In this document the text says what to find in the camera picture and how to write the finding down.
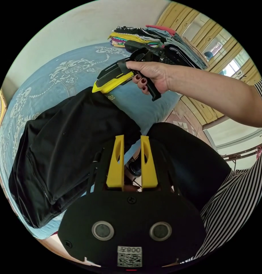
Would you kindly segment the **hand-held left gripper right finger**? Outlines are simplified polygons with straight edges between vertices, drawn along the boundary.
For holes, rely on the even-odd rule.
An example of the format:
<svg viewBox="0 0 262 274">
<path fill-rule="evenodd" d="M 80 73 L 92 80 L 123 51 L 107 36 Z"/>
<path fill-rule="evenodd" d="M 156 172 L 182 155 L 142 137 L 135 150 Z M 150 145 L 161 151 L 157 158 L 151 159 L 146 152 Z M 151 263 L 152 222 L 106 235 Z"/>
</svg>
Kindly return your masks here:
<svg viewBox="0 0 262 274">
<path fill-rule="evenodd" d="M 141 187 L 142 189 L 156 188 L 158 180 L 148 136 L 141 136 Z"/>
</svg>

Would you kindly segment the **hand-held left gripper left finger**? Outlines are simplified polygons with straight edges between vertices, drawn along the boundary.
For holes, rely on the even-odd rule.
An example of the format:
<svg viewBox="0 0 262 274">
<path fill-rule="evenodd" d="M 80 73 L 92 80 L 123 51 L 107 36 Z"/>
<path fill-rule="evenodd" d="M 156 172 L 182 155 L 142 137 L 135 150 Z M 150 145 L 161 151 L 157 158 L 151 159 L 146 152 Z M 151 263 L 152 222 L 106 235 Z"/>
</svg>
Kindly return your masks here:
<svg viewBox="0 0 262 274">
<path fill-rule="evenodd" d="M 106 185 L 109 189 L 124 190 L 124 135 L 115 137 Z"/>
</svg>

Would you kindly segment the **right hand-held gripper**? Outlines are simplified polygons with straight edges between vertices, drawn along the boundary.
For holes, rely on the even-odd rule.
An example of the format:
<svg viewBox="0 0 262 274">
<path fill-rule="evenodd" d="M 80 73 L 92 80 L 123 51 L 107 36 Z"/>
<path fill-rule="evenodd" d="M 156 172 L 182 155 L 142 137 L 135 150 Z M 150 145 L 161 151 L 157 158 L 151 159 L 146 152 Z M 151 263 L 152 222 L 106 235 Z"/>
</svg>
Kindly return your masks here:
<svg viewBox="0 0 262 274">
<path fill-rule="evenodd" d="M 132 80 L 135 73 L 126 67 L 126 62 L 128 61 L 173 64 L 173 61 L 161 50 L 154 48 L 148 49 L 146 47 L 137 49 L 129 57 L 118 60 L 103 69 L 92 87 L 92 93 L 101 92 L 103 94 L 108 94 L 116 87 L 124 85 Z"/>
</svg>

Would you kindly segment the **person's right hand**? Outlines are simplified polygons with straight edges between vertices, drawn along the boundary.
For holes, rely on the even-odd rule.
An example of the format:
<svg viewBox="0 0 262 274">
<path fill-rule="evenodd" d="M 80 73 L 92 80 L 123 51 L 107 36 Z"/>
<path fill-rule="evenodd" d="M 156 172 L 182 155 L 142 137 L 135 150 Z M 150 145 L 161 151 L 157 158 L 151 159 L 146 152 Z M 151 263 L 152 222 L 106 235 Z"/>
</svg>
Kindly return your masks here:
<svg viewBox="0 0 262 274">
<path fill-rule="evenodd" d="M 129 70 L 134 71 L 135 75 L 132 81 L 137 84 L 142 93 L 149 95 L 147 87 L 147 79 L 150 79 L 154 83 L 156 89 L 160 94 L 169 90 L 168 81 L 166 76 L 168 75 L 168 65 L 157 62 L 126 62 L 126 67 Z"/>
</svg>

